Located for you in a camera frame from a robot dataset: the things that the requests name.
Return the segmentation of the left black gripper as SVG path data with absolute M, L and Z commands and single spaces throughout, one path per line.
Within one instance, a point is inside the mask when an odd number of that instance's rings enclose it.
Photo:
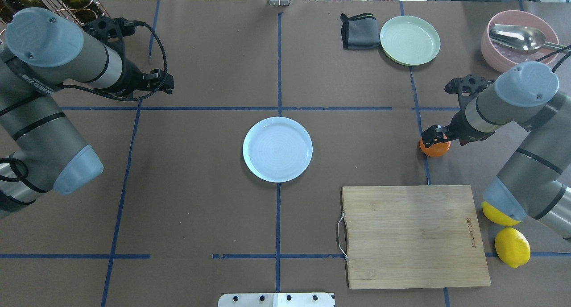
M 139 98 L 149 98 L 159 91 L 171 94 L 174 89 L 174 77 L 167 70 L 166 59 L 163 59 L 163 69 L 153 69 L 151 73 L 141 72 L 133 62 L 126 60 L 123 65 L 123 74 L 112 85 L 112 96 L 134 98 L 134 93 L 137 91 L 147 92 Z

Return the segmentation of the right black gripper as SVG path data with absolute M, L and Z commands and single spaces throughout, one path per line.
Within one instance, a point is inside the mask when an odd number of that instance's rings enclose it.
M 461 146 L 469 142 L 483 141 L 493 135 L 493 132 L 480 132 L 473 128 L 463 112 L 457 112 L 451 119 L 449 125 L 442 127 L 433 125 L 421 134 L 421 145 L 430 148 L 436 144 L 444 144 L 448 139 L 459 140 Z

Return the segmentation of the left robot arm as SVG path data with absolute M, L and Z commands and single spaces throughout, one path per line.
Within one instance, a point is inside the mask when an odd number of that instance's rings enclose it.
M 98 17 L 78 26 L 44 8 L 13 16 L 1 45 L 1 126 L 20 147 L 1 159 L 1 217 L 55 190 L 69 195 L 102 174 L 104 166 L 53 99 L 77 89 L 114 101 L 171 94 L 167 71 L 143 73 L 126 56 L 124 37 L 145 22 Z

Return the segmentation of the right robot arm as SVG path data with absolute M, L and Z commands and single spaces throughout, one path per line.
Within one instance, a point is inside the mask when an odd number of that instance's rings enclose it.
M 570 187 L 559 177 L 570 165 L 570 97 L 551 68 L 522 62 L 498 79 L 467 75 L 445 86 L 457 94 L 459 111 L 447 126 L 433 125 L 422 144 L 483 141 L 515 122 L 528 132 L 484 191 L 484 200 L 515 221 L 531 217 L 569 241 Z

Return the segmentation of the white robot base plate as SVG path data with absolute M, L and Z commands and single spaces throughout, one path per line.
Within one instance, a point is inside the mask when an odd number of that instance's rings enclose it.
M 218 300 L 219 307 L 335 307 L 334 293 L 227 293 Z

